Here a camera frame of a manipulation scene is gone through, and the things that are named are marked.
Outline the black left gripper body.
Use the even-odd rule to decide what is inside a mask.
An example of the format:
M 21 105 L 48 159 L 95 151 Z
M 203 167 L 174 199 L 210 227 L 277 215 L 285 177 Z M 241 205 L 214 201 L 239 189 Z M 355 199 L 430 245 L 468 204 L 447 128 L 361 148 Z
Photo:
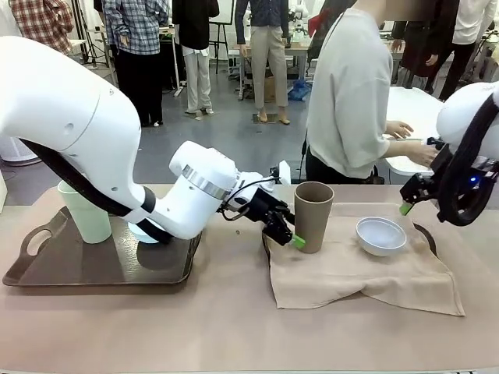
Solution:
M 224 219 L 237 221 L 245 217 L 252 222 L 269 224 L 271 211 L 276 209 L 286 209 L 292 213 L 287 203 L 263 188 L 241 188 L 234 192 L 224 205 L 224 211 L 230 210 L 236 212 L 236 215 L 228 217 L 224 213 Z

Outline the person's right hand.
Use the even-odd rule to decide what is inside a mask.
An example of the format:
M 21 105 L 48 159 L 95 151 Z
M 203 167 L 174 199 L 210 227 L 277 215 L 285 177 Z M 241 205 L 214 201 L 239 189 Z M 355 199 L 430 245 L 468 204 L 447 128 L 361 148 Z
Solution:
M 429 168 L 438 153 L 439 151 L 435 146 L 417 143 L 410 158 L 416 164 Z

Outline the person's left hand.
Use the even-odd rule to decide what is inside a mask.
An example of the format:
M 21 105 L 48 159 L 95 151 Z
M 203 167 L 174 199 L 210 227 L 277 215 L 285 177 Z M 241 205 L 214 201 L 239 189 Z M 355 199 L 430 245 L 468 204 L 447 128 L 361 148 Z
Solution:
M 401 121 L 387 121 L 385 133 L 395 139 L 406 139 L 413 133 L 413 128 Z

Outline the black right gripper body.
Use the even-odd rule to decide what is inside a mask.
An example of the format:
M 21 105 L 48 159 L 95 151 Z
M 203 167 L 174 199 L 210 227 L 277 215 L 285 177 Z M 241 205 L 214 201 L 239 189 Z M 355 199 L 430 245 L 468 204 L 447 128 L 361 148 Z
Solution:
M 400 189 L 402 200 L 405 203 L 420 203 L 435 199 L 438 192 L 438 181 L 434 176 L 414 174 Z

